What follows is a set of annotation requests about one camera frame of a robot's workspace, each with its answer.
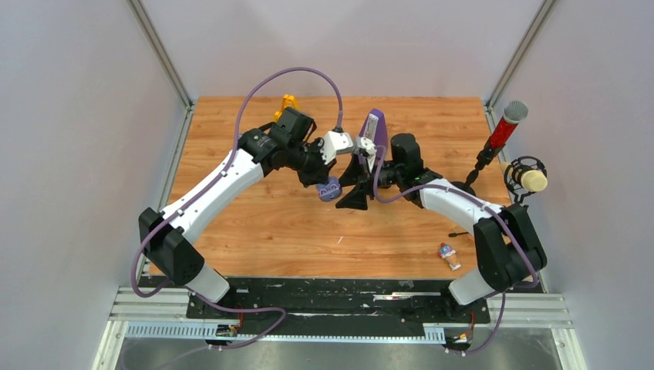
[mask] microphone grille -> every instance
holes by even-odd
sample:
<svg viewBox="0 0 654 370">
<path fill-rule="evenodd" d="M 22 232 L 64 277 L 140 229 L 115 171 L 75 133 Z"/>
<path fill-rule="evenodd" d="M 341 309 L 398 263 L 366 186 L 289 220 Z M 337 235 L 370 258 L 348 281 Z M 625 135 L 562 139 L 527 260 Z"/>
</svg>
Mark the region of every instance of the microphone grille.
<svg viewBox="0 0 654 370">
<path fill-rule="evenodd" d="M 507 104 L 504 108 L 504 119 L 510 121 L 511 123 L 520 123 L 529 114 L 529 108 L 527 104 L 521 102 L 520 100 L 514 100 Z"/>
</svg>

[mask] wooden tabletop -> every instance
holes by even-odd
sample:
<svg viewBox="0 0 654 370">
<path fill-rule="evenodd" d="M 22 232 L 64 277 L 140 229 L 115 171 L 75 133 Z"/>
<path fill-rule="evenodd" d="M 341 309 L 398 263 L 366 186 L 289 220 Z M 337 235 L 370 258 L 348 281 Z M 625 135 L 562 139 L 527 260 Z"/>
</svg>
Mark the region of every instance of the wooden tabletop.
<svg viewBox="0 0 654 370">
<path fill-rule="evenodd" d="M 184 146 L 170 202 L 179 199 L 227 155 L 242 98 L 201 98 Z M 332 97 L 298 97 L 300 110 L 318 124 L 315 136 L 335 123 Z M 241 131 L 270 122 L 281 97 L 255 98 L 245 110 Z M 489 135 L 479 99 L 344 98 L 343 128 L 359 133 L 372 108 L 386 116 L 389 138 L 415 135 L 424 162 L 450 181 L 464 180 Z M 340 156 L 332 175 L 340 176 L 349 156 Z M 479 197 L 509 204 L 497 161 L 473 188 Z M 383 190 L 390 197 L 398 189 Z M 432 211 L 398 200 L 369 201 L 367 211 L 335 209 L 314 187 L 305 189 L 290 169 L 274 171 L 243 192 L 216 217 L 195 244 L 207 262 L 228 276 L 332 278 L 456 278 L 476 266 L 474 241 Z M 438 255 L 441 242 L 457 251 L 463 267 L 451 271 Z"/>
</svg>

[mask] purple object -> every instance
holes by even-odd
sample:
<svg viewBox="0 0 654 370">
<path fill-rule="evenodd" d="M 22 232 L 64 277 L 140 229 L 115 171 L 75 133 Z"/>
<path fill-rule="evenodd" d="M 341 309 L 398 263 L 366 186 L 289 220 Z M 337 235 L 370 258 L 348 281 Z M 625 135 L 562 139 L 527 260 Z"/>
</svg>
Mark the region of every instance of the purple object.
<svg viewBox="0 0 654 370">
<path fill-rule="evenodd" d="M 327 184 L 319 183 L 315 188 L 318 190 L 318 197 L 323 202 L 331 202 L 343 194 L 339 179 L 334 176 L 329 177 Z"/>
<path fill-rule="evenodd" d="M 371 139 L 375 146 L 384 145 L 388 147 L 388 130 L 386 129 L 386 118 L 384 113 L 379 109 L 373 109 L 366 116 L 366 120 L 363 122 L 363 127 L 359 136 Z M 379 161 L 381 158 L 381 153 L 377 151 L 376 161 Z M 363 156 L 359 156 L 359 163 L 364 164 L 365 159 Z"/>
</svg>

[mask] gray wall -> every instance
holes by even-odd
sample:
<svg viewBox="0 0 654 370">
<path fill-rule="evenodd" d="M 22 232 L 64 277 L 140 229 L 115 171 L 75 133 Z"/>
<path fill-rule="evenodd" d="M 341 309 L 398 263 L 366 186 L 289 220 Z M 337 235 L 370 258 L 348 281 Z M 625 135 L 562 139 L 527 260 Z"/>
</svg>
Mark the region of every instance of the gray wall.
<svg viewBox="0 0 654 370">
<path fill-rule="evenodd" d="M 179 101 L 125 1 L 0 12 L 0 368 L 90 368 Z"/>
<path fill-rule="evenodd" d="M 651 368 L 654 3 L 561 0 L 507 91 L 511 157 L 541 158 L 530 212 L 590 369 Z"/>
<path fill-rule="evenodd" d="M 289 66 L 349 96 L 487 96 L 541 0 L 145 0 L 190 94 L 242 96 Z M 305 73 L 261 95 L 329 96 Z"/>
</svg>

